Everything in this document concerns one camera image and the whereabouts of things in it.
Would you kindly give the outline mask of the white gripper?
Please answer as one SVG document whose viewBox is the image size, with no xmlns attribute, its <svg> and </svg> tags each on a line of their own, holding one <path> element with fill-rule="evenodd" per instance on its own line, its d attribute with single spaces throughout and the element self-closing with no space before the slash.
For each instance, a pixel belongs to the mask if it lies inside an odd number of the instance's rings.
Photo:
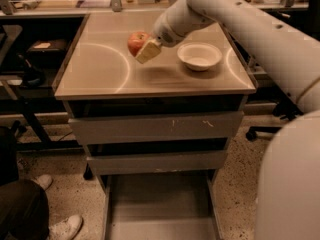
<svg viewBox="0 0 320 240">
<path fill-rule="evenodd" d="M 158 56 L 161 53 L 161 46 L 174 47 L 183 41 L 183 38 L 170 27 L 164 14 L 161 14 L 155 21 L 152 36 L 155 39 L 149 38 L 135 56 L 135 59 L 141 64 Z"/>
</svg>

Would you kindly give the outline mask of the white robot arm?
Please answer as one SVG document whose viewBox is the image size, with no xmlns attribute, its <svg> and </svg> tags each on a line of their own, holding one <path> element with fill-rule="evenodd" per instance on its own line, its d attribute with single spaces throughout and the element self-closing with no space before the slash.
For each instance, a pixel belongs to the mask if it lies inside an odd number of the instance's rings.
<svg viewBox="0 0 320 240">
<path fill-rule="evenodd" d="M 259 174 L 255 240 L 320 240 L 320 46 L 243 0 L 177 0 L 135 57 L 145 63 L 214 22 L 254 57 L 302 116 L 267 147 Z"/>
</svg>

